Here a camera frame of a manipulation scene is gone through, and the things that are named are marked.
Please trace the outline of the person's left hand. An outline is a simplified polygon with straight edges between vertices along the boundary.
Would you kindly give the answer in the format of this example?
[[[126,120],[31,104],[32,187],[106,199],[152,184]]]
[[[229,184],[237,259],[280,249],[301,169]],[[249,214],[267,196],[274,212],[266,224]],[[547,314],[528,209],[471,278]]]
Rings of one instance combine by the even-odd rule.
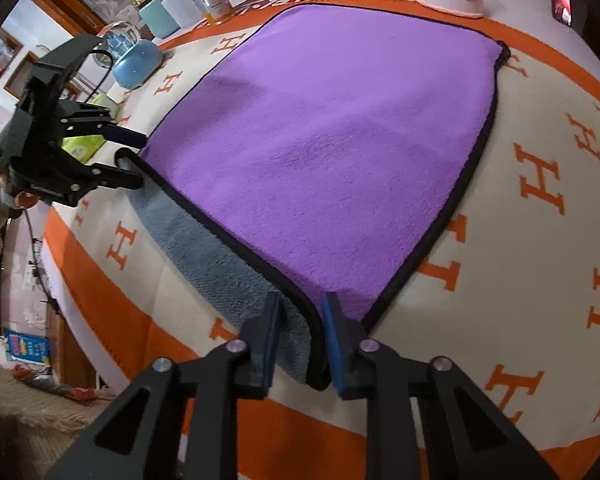
[[[38,196],[24,191],[16,193],[9,184],[8,175],[0,174],[0,200],[9,209],[30,209],[38,203]]]

